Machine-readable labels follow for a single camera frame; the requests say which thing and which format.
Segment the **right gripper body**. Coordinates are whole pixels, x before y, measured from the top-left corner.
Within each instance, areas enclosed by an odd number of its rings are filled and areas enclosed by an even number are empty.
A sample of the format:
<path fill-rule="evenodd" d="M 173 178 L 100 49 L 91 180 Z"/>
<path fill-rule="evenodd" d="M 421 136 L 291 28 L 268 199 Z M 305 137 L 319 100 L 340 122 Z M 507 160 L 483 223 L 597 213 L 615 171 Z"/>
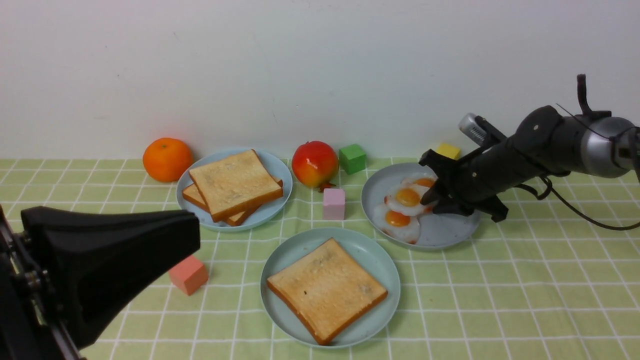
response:
<path fill-rule="evenodd" d="M 543 175 L 542 167 L 520 153 L 512 140 L 482 146 L 454 160 L 430 149 L 418 161 L 435 173 L 436 181 L 420 200 L 432 206 L 435 215 L 469 217 L 475 211 L 489 214 L 494 223 L 505 220 L 509 209 L 498 194 L 509 189 L 524 190 L 543 199 L 526 182 Z"/>

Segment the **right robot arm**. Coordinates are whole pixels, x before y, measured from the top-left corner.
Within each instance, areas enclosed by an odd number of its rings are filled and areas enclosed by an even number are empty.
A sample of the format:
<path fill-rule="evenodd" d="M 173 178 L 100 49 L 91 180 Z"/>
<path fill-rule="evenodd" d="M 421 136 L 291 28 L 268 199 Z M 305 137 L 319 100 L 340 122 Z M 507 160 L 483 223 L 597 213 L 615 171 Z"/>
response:
<path fill-rule="evenodd" d="M 419 164 L 434 171 L 436 180 L 421 204 L 433 205 L 435 214 L 468 217 L 480 211 L 499 223 L 509 210 L 498 195 L 509 189 L 542 200 L 555 193 L 551 176 L 581 173 L 615 179 L 638 173 L 638 126 L 611 111 L 590 109 L 586 76 L 579 74 L 576 80 L 580 114 L 562 115 L 544 105 L 530 112 L 512 136 L 482 116 L 467 114 L 458 126 L 478 148 L 459 159 L 434 150 L 423 153 Z"/>

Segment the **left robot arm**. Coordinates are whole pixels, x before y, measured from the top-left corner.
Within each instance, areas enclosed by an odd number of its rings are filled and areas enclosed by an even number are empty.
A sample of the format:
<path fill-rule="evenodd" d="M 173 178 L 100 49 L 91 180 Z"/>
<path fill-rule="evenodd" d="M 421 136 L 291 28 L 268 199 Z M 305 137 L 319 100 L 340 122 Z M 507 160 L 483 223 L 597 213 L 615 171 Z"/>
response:
<path fill-rule="evenodd" d="M 135 297 L 201 247 L 188 210 L 1 216 L 1 358 L 81 360 Z"/>

